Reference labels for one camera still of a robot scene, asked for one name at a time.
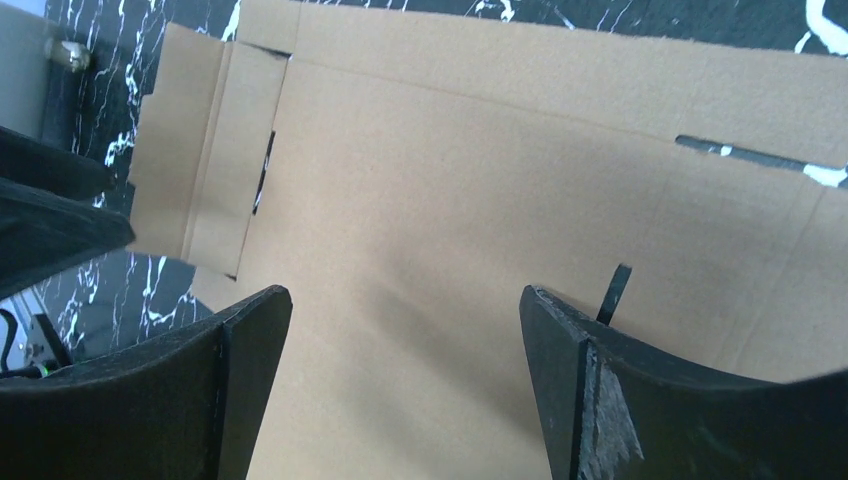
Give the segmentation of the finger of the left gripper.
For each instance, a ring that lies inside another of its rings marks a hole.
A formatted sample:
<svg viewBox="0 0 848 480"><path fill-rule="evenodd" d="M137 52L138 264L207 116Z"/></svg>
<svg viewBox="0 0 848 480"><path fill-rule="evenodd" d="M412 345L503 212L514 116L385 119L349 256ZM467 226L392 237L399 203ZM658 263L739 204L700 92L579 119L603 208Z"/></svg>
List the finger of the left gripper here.
<svg viewBox="0 0 848 480"><path fill-rule="evenodd" d="M1 297L131 244L129 219L91 200L109 167L1 129Z"/></svg>

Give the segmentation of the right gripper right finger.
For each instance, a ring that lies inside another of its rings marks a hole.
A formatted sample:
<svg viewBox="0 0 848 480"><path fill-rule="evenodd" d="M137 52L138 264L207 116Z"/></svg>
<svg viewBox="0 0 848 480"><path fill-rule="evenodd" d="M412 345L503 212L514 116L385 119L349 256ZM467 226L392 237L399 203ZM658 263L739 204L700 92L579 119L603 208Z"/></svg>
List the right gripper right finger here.
<svg viewBox="0 0 848 480"><path fill-rule="evenodd" d="M521 330L556 479L843 479L847 375L705 367L527 286Z"/></svg>

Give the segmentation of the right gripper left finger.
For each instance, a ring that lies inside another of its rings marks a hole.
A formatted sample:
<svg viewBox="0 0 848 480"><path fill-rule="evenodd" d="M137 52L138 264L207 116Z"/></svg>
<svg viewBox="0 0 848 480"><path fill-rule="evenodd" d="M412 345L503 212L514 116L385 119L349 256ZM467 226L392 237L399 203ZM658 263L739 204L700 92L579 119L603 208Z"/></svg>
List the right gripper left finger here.
<svg viewBox="0 0 848 480"><path fill-rule="evenodd" d="M191 325L1 383L5 479L243 479L293 310L273 285Z"/></svg>

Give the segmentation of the brown cardboard box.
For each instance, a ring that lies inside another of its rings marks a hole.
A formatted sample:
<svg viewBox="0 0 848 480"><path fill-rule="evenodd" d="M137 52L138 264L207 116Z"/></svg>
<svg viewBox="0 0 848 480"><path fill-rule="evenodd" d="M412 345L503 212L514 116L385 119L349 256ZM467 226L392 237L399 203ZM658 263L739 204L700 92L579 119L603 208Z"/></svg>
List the brown cardboard box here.
<svg viewBox="0 0 848 480"><path fill-rule="evenodd" d="M293 310L249 479L548 479L527 286L718 371L847 375L847 62L300 1L165 26L134 249Z"/></svg>

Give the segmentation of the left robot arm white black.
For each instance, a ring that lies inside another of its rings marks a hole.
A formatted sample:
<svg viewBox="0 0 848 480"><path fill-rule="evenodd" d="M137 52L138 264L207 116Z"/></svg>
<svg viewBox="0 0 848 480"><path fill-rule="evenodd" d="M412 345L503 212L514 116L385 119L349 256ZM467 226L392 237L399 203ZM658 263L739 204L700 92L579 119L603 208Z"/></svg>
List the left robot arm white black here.
<svg viewBox="0 0 848 480"><path fill-rule="evenodd" d="M91 201L109 167L1 130L1 375L43 378L72 364L35 285L130 244L129 220Z"/></svg>

